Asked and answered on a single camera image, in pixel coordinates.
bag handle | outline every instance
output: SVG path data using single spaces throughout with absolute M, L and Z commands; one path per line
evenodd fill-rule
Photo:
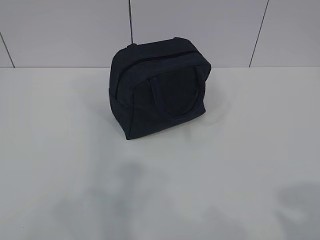
M 150 79 L 150 84 L 151 84 L 155 105 L 158 108 L 158 110 L 167 118 L 171 120 L 185 119 L 190 115 L 192 115 L 195 111 L 197 111 L 198 108 L 201 106 L 206 93 L 206 80 L 205 80 L 203 70 L 200 66 L 195 66 L 194 70 L 195 70 L 195 76 L 197 78 L 198 87 L 199 87 L 198 96 L 193 104 L 193 107 L 186 113 L 179 116 L 173 116 L 172 114 L 168 113 L 168 111 L 166 111 L 165 101 L 162 97 L 158 79 L 156 76 Z

tile grout line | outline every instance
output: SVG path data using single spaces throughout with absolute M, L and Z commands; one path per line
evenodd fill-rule
M 3 42 L 4 48 L 5 48 L 5 50 L 6 50 L 6 53 L 7 53 L 8 56 L 9 56 L 9 59 L 10 59 L 10 61 L 11 61 L 11 64 L 12 64 L 13 68 L 15 69 L 16 66 L 14 65 L 14 61 L 13 61 L 12 58 L 11 58 L 11 55 L 10 55 L 9 50 L 8 50 L 8 47 L 7 47 L 7 45 L 6 45 L 6 42 L 5 42 L 4 37 L 2 36 L 2 33 L 1 33 L 1 32 L 0 32 L 0 38 L 1 38 L 2 42 Z
M 129 21 L 130 21 L 130 31 L 131 31 L 131 44 L 134 43 L 133 28 L 132 28 L 132 13 L 131 13 L 131 0 L 128 0 L 129 8 Z
M 258 41 L 259 41 L 259 37 L 260 37 L 260 32 L 261 32 L 261 29 L 262 29 L 262 25 L 264 24 L 264 20 L 265 20 L 265 16 L 266 16 L 266 12 L 267 12 L 268 5 L 269 5 L 269 0 L 267 0 L 267 2 L 266 2 L 266 6 L 265 6 L 264 14 L 263 14 L 263 17 L 262 17 L 262 21 L 261 21 L 259 33 L 258 33 L 258 36 L 257 36 L 257 38 L 256 38 L 255 45 L 254 45 L 254 49 L 253 49 L 253 53 L 252 53 L 252 56 L 251 56 L 249 68 L 251 68 L 251 63 L 252 63 L 252 60 L 254 59 L 256 47 L 257 47 L 257 44 L 258 44 Z

dark navy bag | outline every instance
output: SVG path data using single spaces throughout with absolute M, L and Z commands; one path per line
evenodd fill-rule
M 112 60 L 109 98 L 126 139 L 136 139 L 205 113 L 210 63 L 187 39 L 131 44 Z

white tiled wall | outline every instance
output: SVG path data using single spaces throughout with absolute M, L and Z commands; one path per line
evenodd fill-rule
M 213 67 L 248 67 L 266 0 L 133 0 L 138 44 L 191 40 Z
M 270 0 L 252 67 L 319 67 L 320 0 Z
M 5 45 L 0 38 L 0 68 L 12 68 L 10 58 L 5 49 Z
M 126 0 L 0 0 L 16 67 L 110 67 L 130 44 Z
M 133 39 L 190 39 L 213 67 L 248 67 L 268 0 L 131 0 Z M 320 1 L 269 0 L 252 67 L 320 66 Z M 110 67 L 128 0 L 0 0 L 16 67 Z M 0 43 L 0 67 L 11 67 Z

zipper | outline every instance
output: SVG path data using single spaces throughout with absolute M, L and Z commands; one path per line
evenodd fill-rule
M 116 89 L 115 89 L 115 99 L 118 99 L 118 88 L 119 88 L 119 83 L 121 78 L 124 76 L 124 74 L 133 66 L 141 64 L 141 63 L 145 63 L 145 62 L 149 62 L 149 61 L 156 61 L 156 60 L 164 60 L 164 59 L 173 59 L 173 58 L 177 58 L 180 56 L 184 56 L 184 55 L 188 55 L 188 54 L 195 54 L 198 53 L 200 54 L 198 51 L 196 50 L 192 50 L 192 51 L 184 51 L 184 52 L 179 52 L 179 53 L 175 53 L 175 54 L 171 54 L 171 55 L 165 55 L 165 56 L 154 56 L 154 57 L 148 57 L 148 58 L 142 58 L 139 59 L 133 63 L 131 63 L 130 65 L 126 66 L 119 74 L 119 78 L 118 78 L 118 82 L 116 84 Z

